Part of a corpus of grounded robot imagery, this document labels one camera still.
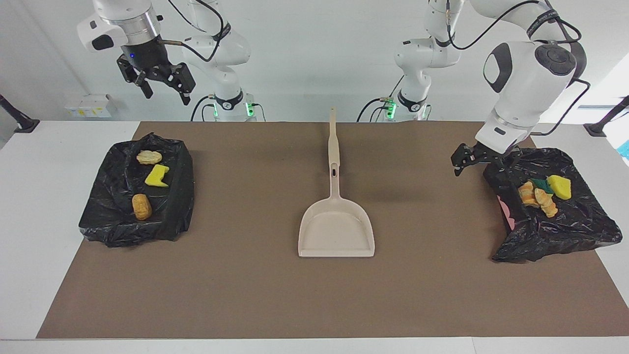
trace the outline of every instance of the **beige dustpan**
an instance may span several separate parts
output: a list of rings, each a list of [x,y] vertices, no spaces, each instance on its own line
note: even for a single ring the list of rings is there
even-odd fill
[[[369,216],[360,205],[341,198],[338,190],[337,114],[330,113],[330,197],[306,210],[299,227],[298,250],[301,257],[371,257],[374,255],[374,231]]]

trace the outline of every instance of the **bread piece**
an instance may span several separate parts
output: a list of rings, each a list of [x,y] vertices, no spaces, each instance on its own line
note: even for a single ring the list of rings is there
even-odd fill
[[[522,199],[522,203],[524,203],[525,206],[539,208],[539,204],[535,200],[535,194],[533,194],[532,182],[526,182],[523,186],[519,187],[518,193],[520,194],[520,199]]]
[[[133,204],[133,213],[135,214],[136,219],[143,221],[153,215],[153,208],[151,207],[151,203],[148,201],[146,194],[134,195],[131,202]]]
[[[157,151],[142,150],[135,158],[140,164],[156,164],[162,160],[162,155]]]
[[[552,197],[548,195],[544,190],[537,188],[535,190],[535,200],[542,207],[542,211],[546,213],[547,217],[554,217],[557,215],[557,205],[552,201]]]

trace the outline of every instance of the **trash bag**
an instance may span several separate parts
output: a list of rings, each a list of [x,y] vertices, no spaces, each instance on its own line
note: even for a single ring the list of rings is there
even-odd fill
[[[159,164],[168,166],[164,177],[168,188],[148,186],[144,180],[153,165],[141,165],[136,155],[141,150],[162,154]],[[152,216],[138,221],[131,199],[146,194]],[[115,144],[105,155],[89,195],[79,229],[89,241],[108,247],[134,246],[152,239],[174,241],[187,231],[194,206],[192,157],[180,140],[169,140],[153,133],[138,141]]]
[[[545,179],[552,174],[572,181],[572,198],[553,197],[559,212],[548,218],[540,209],[525,207],[518,188],[530,178]],[[492,257],[494,261],[536,261],[549,254],[587,251],[622,240],[616,222],[607,216],[572,159],[561,150],[522,149],[522,157],[512,167],[498,172],[490,164],[483,175],[498,196],[507,232]]]

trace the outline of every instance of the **sponge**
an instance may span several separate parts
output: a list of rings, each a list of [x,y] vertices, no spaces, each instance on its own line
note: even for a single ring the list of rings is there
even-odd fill
[[[154,187],[168,187],[166,183],[162,182],[162,179],[169,170],[170,168],[168,166],[156,164],[153,166],[153,171],[148,174],[144,183]]]
[[[568,200],[572,198],[571,182],[567,178],[553,174],[546,179],[557,197]]]
[[[529,181],[533,182],[535,188],[544,190],[548,194],[554,194],[555,192],[550,187],[547,180],[538,180],[537,178],[531,178]]]

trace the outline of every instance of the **black cable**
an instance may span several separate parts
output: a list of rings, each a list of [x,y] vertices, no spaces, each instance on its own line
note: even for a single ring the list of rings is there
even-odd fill
[[[190,116],[190,122],[194,121],[194,115],[196,114],[196,110],[199,109],[199,106],[201,106],[201,103],[205,100],[210,99],[210,96],[203,96],[201,97],[201,99],[197,102],[196,106],[194,106],[194,109],[192,110],[192,115]]]
[[[380,101],[379,98],[374,98],[373,100],[369,101],[360,111],[360,114],[358,114],[358,119],[356,119],[356,123],[360,122],[360,118],[362,117],[362,114],[365,113],[365,110],[367,109],[367,107],[369,107],[372,103],[376,103]]]
[[[252,104],[253,107],[260,107],[260,109],[262,110],[262,119],[264,119],[264,121],[267,121],[267,116],[264,114],[264,107],[260,104],[260,103],[254,103]]]
[[[563,23],[565,26],[567,26],[568,28],[570,28],[571,30],[574,31],[574,33],[577,34],[577,38],[575,39],[569,39],[569,40],[560,40],[557,42],[557,44],[570,44],[570,43],[576,43],[578,41],[581,40],[581,38],[583,38],[583,36],[581,35],[581,31],[579,31],[578,28],[576,28],[575,26],[573,26],[572,24],[562,20],[561,18],[557,19],[558,22]]]
[[[476,38],[472,43],[470,43],[469,45],[466,45],[465,47],[459,47],[456,44],[454,44],[454,40],[452,38],[452,33],[450,32],[452,29],[451,25],[447,25],[447,32],[448,32],[448,39],[450,40],[450,43],[452,44],[452,46],[456,49],[459,50],[465,50],[470,48],[471,46],[473,46],[474,44],[476,44],[484,35],[487,34],[487,32],[489,32],[489,30],[496,25],[496,23],[500,22],[501,19],[503,19],[506,15],[508,15],[510,12],[512,12],[513,10],[519,8],[520,6],[526,5],[526,4],[539,4],[540,2],[538,0],[527,0],[527,1],[523,1],[521,3],[515,4],[514,6],[512,6],[511,8],[509,8],[509,10],[505,11],[502,15],[498,16],[498,18],[496,18],[496,20],[494,21],[494,23],[492,23],[491,25],[489,25],[489,27],[487,27],[487,29],[481,33],[481,35],[478,36],[478,38]],[[450,0],[446,1],[446,8],[449,10],[450,9]]]
[[[183,42],[180,42],[180,41],[161,40],[160,43],[161,44],[166,44],[166,45],[179,45],[181,47],[184,47],[184,48],[190,50],[192,53],[194,53],[194,55],[196,55],[199,58],[201,58],[201,60],[203,60],[204,62],[211,62],[212,59],[214,59],[214,55],[216,55],[216,51],[218,50],[218,46],[220,45],[221,40],[223,39],[223,32],[225,31],[225,22],[223,21],[223,17],[221,16],[221,14],[219,14],[218,11],[215,10],[212,6],[208,5],[203,0],[197,0],[197,2],[199,4],[205,6],[206,8],[210,9],[218,17],[218,19],[221,21],[221,29],[218,31],[217,34],[214,35],[214,37],[216,37],[218,39],[216,40],[216,43],[214,44],[214,50],[212,50],[212,54],[210,54],[210,56],[208,58],[204,58],[203,55],[201,55],[199,52],[194,50],[192,47],[190,47],[189,45],[187,45],[187,44],[185,44]]]
[[[197,26],[193,25],[193,24],[192,24],[192,22],[190,22],[190,20],[188,20],[188,19],[184,16],[184,14],[183,14],[181,11],[179,11],[179,8],[177,8],[177,6],[175,6],[175,4],[173,4],[171,0],[168,0],[168,2],[169,2],[169,3],[170,3],[170,5],[171,5],[171,6],[175,9],[175,11],[179,14],[179,16],[181,16],[181,18],[183,18],[183,19],[184,19],[184,21],[186,21],[186,22],[188,23],[188,25],[191,25],[191,26],[192,26],[194,29],[196,29],[196,30],[199,30],[199,31],[204,32],[204,33],[207,33],[207,32],[205,32],[204,30],[202,30],[202,29],[198,28]]]
[[[399,78],[398,83],[395,85],[395,87],[393,88],[393,90],[391,90],[391,94],[389,95],[389,97],[393,97],[393,94],[395,93],[395,90],[398,89],[399,84],[402,82],[402,80],[404,79],[404,75],[402,75],[402,77]],[[385,109],[387,106],[386,103],[384,103],[382,105],[382,109]],[[382,113],[382,111],[378,112],[378,116],[376,117],[376,122],[378,122],[378,120],[380,120],[380,113]]]
[[[369,117],[369,123],[373,122],[374,120],[374,114],[376,114],[377,110],[380,110],[380,113],[382,113],[383,110],[385,110],[386,108],[384,107],[376,107],[375,110],[371,113],[371,117]]]
[[[568,115],[568,113],[570,112],[570,110],[572,109],[572,107],[574,107],[574,105],[577,104],[577,102],[581,99],[581,97],[583,97],[584,94],[587,93],[587,91],[590,88],[590,83],[585,81],[585,80],[581,80],[581,79],[574,79],[574,81],[578,82],[578,83],[582,83],[584,85],[586,85],[586,89],[583,90],[583,92],[572,102],[572,104],[568,107],[568,109],[564,112],[564,115],[561,116],[561,118],[559,119],[559,121],[555,124],[554,127],[552,127],[552,129],[550,129],[548,132],[546,133],[540,133],[540,132],[533,132],[530,135],[534,136],[534,137],[547,137],[550,134],[552,134],[555,129],[557,129],[557,127],[559,127],[559,125],[561,124],[561,122],[564,120],[565,116]]]
[[[629,112],[625,112],[625,114],[623,114],[623,115],[621,115],[621,116],[619,116],[619,117],[616,117],[616,118],[614,118],[614,119],[610,120],[610,123],[611,123],[611,122],[615,122],[615,121],[619,120],[620,118],[622,118],[622,117],[626,116],[627,114],[629,114]]]
[[[201,119],[202,119],[204,122],[205,122],[205,108],[206,108],[206,107],[214,107],[214,104],[209,103],[209,104],[207,104],[207,105],[204,105],[204,106],[201,108]]]

